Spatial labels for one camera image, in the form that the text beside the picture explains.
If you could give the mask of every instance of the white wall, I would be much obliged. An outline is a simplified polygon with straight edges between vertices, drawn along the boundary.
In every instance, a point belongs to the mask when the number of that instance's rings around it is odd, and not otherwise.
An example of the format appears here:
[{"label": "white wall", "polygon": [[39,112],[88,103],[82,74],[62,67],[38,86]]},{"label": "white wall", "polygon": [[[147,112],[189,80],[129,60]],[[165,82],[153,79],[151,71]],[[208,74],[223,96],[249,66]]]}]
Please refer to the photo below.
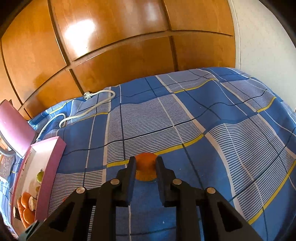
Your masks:
[{"label": "white wall", "polygon": [[259,0],[229,0],[236,35],[236,68],[265,83],[296,107],[296,49]]}]

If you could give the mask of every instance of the metal screw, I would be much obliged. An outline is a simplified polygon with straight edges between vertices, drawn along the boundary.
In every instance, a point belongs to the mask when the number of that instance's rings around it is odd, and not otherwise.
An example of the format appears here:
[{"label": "metal screw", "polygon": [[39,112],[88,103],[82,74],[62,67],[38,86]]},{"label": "metal screw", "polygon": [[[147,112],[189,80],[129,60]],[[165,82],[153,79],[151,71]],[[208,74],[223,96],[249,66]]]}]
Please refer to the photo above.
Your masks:
[{"label": "metal screw", "polygon": [[182,181],[180,179],[175,178],[173,180],[173,184],[175,184],[175,185],[180,185],[181,183],[182,183]]},{"label": "metal screw", "polygon": [[83,187],[79,187],[79,188],[76,189],[76,192],[77,192],[78,194],[84,193],[84,192],[85,192],[85,188],[83,188]]},{"label": "metal screw", "polygon": [[117,185],[119,183],[120,183],[120,181],[118,179],[116,179],[116,178],[114,178],[114,179],[111,180],[111,184],[112,185]]},{"label": "metal screw", "polygon": [[214,193],[216,192],[216,189],[214,189],[214,188],[208,188],[208,189],[207,189],[207,192],[208,192],[209,194],[214,194]]}]

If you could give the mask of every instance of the wooden panel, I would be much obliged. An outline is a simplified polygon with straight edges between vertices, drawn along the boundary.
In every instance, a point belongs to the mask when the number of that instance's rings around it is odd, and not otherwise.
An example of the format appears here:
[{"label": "wooden panel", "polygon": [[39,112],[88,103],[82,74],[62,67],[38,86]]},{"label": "wooden panel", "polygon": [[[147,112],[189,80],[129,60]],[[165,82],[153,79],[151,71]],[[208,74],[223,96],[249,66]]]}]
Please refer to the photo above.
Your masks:
[{"label": "wooden panel", "polygon": [[81,93],[69,71],[62,71],[28,100],[26,110],[35,117],[49,107],[67,99],[81,96]]},{"label": "wooden panel", "polygon": [[234,35],[227,0],[164,0],[172,30],[203,30]]},{"label": "wooden panel", "polygon": [[161,0],[52,0],[72,60],[131,36],[166,30]]},{"label": "wooden panel", "polygon": [[235,39],[214,33],[176,35],[179,70],[200,67],[235,67]]},{"label": "wooden panel", "polygon": [[2,46],[8,73],[23,102],[66,66],[47,0],[33,0],[16,16],[2,37]]},{"label": "wooden panel", "polygon": [[21,106],[21,103],[18,100],[13,88],[11,87],[9,79],[7,77],[3,59],[2,59],[1,49],[0,49],[0,83],[1,83],[0,103],[5,99],[12,100],[13,106],[18,110]]},{"label": "wooden panel", "polygon": [[174,65],[168,37],[122,45],[74,68],[82,88],[91,92],[172,71]]},{"label": "wooden panel", "polygon": [[19,110],[19,113],[25,118],[25,120],[30,120],[30,116],[28,116],[28,114],[25,112],[24,108]]}]

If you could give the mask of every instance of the orange fruit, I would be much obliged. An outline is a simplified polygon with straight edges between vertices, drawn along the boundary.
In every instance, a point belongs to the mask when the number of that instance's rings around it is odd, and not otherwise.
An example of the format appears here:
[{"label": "orange fruit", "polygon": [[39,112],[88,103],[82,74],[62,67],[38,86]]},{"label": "orange fruit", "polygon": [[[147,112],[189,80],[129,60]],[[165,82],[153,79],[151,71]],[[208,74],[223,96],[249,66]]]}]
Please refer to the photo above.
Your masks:
[{"label": "orange fruit", "polygon": [[137,162],[136,179],[139,181],[152,181],[156,178],[155,159],[153,153],[141,153],[135,156]]},{"label": "orange fruit", "polygon": [[22,194],[21,203],[24,206],[24,208],[29,208],[29,198],[31,197],[30,193],[24,192]]},{"label": "orange fruit", "polygon": [[24,220],[31,225],[35,222],[35,213],[32,212],[30,209],[26,208],[23,212]]}]

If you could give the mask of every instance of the blue plaid bedspread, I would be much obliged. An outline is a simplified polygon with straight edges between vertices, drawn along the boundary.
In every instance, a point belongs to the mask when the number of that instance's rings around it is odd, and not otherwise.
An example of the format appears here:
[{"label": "blue plaid bedspread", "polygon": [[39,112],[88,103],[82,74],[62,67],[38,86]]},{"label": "blue plaid bedspread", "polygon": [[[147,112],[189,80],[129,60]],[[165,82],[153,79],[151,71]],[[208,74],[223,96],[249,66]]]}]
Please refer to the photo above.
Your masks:
[{"label": "blue plaid bedspread", "polygon": [[[52,188],[50,215],[75,188],[101,186],[130,156],[151,152],[193,187],[215,187],[263,240],[278,240],[296,215],[296,115],[268,87],[231,68],[201,68],[136,79],[115,98],[40,139],[67,144]],[[54,115],[83,113],[110,93],[63,101],[30,121],[40,130]],[[1,183],[9,220],[14,176]],[[117,208],[117,240],[174,240],[174,208],[163,208],[157,183],[136,181],[129,208]]]}]

